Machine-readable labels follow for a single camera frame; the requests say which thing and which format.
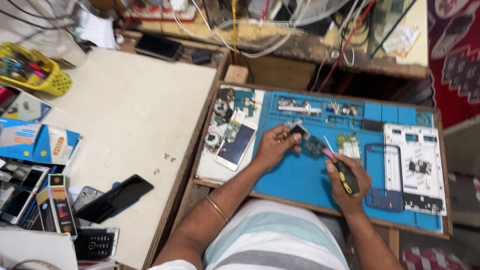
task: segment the blue silicone repair mat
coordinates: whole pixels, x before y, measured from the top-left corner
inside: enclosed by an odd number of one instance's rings
[[[299,113],[279,112],[277,110],[279,98],[292,98],[298,104],[308,101],[312,108],[321,108],[322,113],[306,116]],[[358,106],[358,116],[334,114],[327,112],[326,106],[331,101],[337,102],[340,108],[344,104]],[[323,140],[325,135],[333,150],[337,152],[336,135],[339,133],[356,133],[360,142],[363,164],[365,164],[365,144],[383,143],[382,132],[361,130],[363,119],[378,120],[387,123],[405,125],[432,126],[432,114],[417,112],[413,108],[382,105],[379,103],[356,102],[346,99],[323,98],[286,92],[265,92],[258,136],[255,139],[254,153],[257,150],[261,134],[287,120],[294,121],[300,118],[303,126],[312,135]],[[384,155],[367,154],[367,172],[372,177],[372,187],[385,188]],[[330,180],[326,174],[325,155],[311,156],[307,150],[298,153],[288,152],[282,161],[269,173],[263,175],[253,187],[253,191],[271,196],[280,197],[301,203],[340,210],[332,198]],[[363,200],[363,206],[368,216],[380,220],[392,221],[430,231],[442,229],[441,216],[405,210],[393,212],[389,210],[368,207]]]

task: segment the man's arm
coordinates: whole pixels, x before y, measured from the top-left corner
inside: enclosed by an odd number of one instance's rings
[[[339,154],[335,154],[334,157],[352,169],[359,183],[360,194],[355,197],[350,196],[342,185],[335,165],[330,160],[325,162],[328,177],[332,182],[333,198],[347,220],[348,228],[357,247],[361,268],[365,270],[402,270],[397,258],[373,228],[372,222],[363,210],[362,200],[372,184],[370,176],[355,160]]]
[[[283,139],[283,133],[289,130],[279,125],[266,131],[250,164],[209,195],[228,218],[235,213],[258,178],[271,170],[285,151],[301,151],[296,146],[300,134]],[[170,236],[154,266],[183,259],[202,269],[202,254],[224,226],[225,221],[217,210],[206,199],[199,201]]]

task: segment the red wire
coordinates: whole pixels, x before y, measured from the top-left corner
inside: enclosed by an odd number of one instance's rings
[[[357,25],[355,26],[355,28],[353,28],[352,33],[350,34],[350,36],[348,37],[347,41],[345,42],[345,46],[343,47],[342,52],[340,53],[339,57],[336,59],[335,63],[334,63],[333,66],[332,66],[332,69],[330,70],[330,72],[328,73],[327,77],[324,79],[324,82],[323,82],[322,85],[320,86],[319,92],[321,92],[321,91],[324,89],[326,82],[327,82],[328,79],[332,76],[333,70],[334,70],[334,69],[336,68],[336,66],[338,65],[338,62],[340,62],[340,59],[342,59],[342,56],[343,56],[343,54],[345,53],[345,50],[347,49],[347,45],[348,45],[348,43],[350,42],[350,40],[352,39],[353,34],[354,34],[355,31],[357,30],[357,28],[360,26],[361,22],[365,19],[365,17],[366,17],[367,14],[368,14],[368,11],[370,11],[370,9],[372,8],[373,4],[375,4],[375,2],[376,2],[376,0],[372,0],[372,1],[370,2],[370,4],[367,6],[367,9],[365,9],[365,12],[363,13],[362,17],[361,17],[360,20],[357,22]]]
[[[262,21],[265,19],[265,15],[268,12],[268,6],[270,5],[270,0],[267,0],[267,3],[265,4],[264,12],[262,12]]]

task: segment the yellow plastic basket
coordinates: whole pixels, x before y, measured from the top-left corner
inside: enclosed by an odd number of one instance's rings
[[[26,82],[20,82],[13,78],[0,75],[0,83],[23,90],[27,90],[28,88],[42,91],[57,97],[65,95],[72,86],[72,79],[60,69],[59,65],[40,54],[37,50],[29,51],[11,42],[3,42],[0,44],[0,57],[12,56],[12,51],[20,52],[31,59],[36,58],[41,60],[44,62],[42,69],[50,74],[45,80],[32,74],[28,77]]]

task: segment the blue and white box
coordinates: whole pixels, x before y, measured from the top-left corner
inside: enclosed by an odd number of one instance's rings
[[[16,119],[0,118],[0,156],[66,165],[79,133]]]

